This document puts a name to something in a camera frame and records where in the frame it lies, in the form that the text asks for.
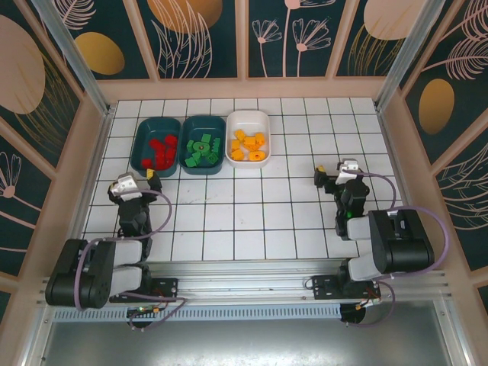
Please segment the teal plastic container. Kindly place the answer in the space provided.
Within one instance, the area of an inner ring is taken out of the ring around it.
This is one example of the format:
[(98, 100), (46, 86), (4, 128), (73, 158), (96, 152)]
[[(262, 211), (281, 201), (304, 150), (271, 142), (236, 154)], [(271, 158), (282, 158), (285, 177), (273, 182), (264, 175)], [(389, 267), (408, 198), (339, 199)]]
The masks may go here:
[(143, 120), (137, 128), (136, 136), (133, 142), (133, 148), (130, 154), (130, 166), (139, 175), (145, 177), (146, 170), (141, 166), (142, 159), (150, 158), (153, 160), (153, 170), (155, 170), (160, 178), (167, 178), (176, 172), (178, 166), (177, 155), (178, 146), (176, 147), (176, 157), (172, 162), (172, 166), (166, 170), (156, 170), (156, 158), (165, 158), (165, 151), (168, 148), (165, 146), (164, 151), (155, 151), (149, 146), (149, 141), (153, 138), (158, 139), (164, 143), (167, 135), (175, 135), (178, 138), (178, 144), (181, 135), (181, 124), (175, 118), (170, 117), (150, 117)]
[[(182, 125), (181, 135), (179, 140), (179, 153), (178, 162), (181, 168), (189, 175), (215, 175), (221, 170), (221, 166), (225, 157), (225, 132), (226, 122), (221, 117), (210, 115), (197, 115), (189, 117)], [(204, 133), (208, 133), (212, 136), (210, 145), (210, 152), (203, 156), (199, 152), (187, 150), (187, 143), (189, 140), (200, 142)], [(220, 151), (212, 151), (212, 143), (214, 138), (221, 138)], [(215, 163), (210, 163), (207, 157), (215, 153), (218, 156), (218, 160)], [(199, 161), (198, 166), (189, 168), (185, 164), (185, 160), (189, 157), (194, 157)]]

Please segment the white plastic container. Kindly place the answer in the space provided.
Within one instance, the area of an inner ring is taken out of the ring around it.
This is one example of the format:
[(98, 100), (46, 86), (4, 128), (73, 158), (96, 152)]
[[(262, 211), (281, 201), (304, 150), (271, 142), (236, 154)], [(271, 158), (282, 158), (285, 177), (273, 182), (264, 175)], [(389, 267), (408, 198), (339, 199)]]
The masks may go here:
[[(240, 140), (240, 149), (245, 153), (245, 158), (242, 161), (236, 161), (231, 158), (231, 142), (237, 140), (234, 133), (237, 130), (242, 130), (246, 136), (255, 136), (257, 133), (265, 135), (265, 144), (254, 149), (246, 148), (243, 145), (243, 140)], [(249, 161), (249, 153), (251, 151), (263, 151), (266, 158), (262, 161)], [(234, 111), (226, 119), (226, 157), (230, 161), (230, 165), (236, 169), (261, 169), (263, 168), (271, 157), (271, 130), (270, 120), (267, 114), (262, 111)]]

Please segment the grey metal plate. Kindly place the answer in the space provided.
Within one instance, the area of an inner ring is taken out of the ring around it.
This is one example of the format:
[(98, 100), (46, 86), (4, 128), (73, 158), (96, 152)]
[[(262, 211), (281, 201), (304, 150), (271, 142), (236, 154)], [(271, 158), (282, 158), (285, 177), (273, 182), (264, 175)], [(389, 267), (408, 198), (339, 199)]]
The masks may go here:
[(370, 309), (371, 328), (337, 319), (169, 321), (137, 332), (122, 322), (47, 314), (24, 366), (472, 366), (442, 301)]

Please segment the small wired connector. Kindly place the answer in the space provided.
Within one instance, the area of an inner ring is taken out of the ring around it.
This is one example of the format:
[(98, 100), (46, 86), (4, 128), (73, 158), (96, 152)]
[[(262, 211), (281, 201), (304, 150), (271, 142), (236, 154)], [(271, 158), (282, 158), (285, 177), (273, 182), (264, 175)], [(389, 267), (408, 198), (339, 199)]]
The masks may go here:
[(367, 307), (372, 307), (372, 306), (378, 305), (379, 303), (381, 303), (381, 301), (382, 301), (381, 295), (378, 295), (378, 294), (370, 291), (368, 293), (368, 297), (363, 299), (359, 304), (357, 304), (355, 306), (355, 309), (356, 310), (362, 310), (362, 309), (367, 308)]
[(153, 316), (154, 314), (161, 313), (165, 309), (164, 306), (150, 305), (146, 307), (129, 307), (127, 309), (127, 318), (137, 316)]

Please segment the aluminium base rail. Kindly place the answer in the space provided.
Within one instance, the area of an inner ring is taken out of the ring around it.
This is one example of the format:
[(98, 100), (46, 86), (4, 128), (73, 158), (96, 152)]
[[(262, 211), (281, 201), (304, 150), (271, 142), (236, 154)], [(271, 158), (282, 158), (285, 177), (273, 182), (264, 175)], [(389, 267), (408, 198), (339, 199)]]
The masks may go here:
[(312, 277), (335, 275), (341, 263), (340, 259), (150, 262), (154, 278), (178, 281), (177, 294), (130, 303), (173, 302), (181, 297), (221, 304), (312, 301)]

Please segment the aluminium frame post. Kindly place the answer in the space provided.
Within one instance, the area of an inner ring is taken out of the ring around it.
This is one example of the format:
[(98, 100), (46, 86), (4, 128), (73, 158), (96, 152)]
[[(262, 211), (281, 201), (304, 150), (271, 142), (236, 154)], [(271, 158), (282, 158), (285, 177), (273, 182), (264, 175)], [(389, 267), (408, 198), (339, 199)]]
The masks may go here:
[(441, 14), (444, 4), (445, 0), (426, 0), (422, 6), (411, 31), (403, 42), (375, 99), (374, 104), (378, 114), (381, 114), (386, 109), (400, 81), (403, 79), (409, 66), (429, 35), (432, 26)]
[(81, 31), (96, 13), (95, 0), (30, 0), (67, 63), (72, 67), (96, 108), (108, 115), (110, 104), (75, 44), (70, 31)]

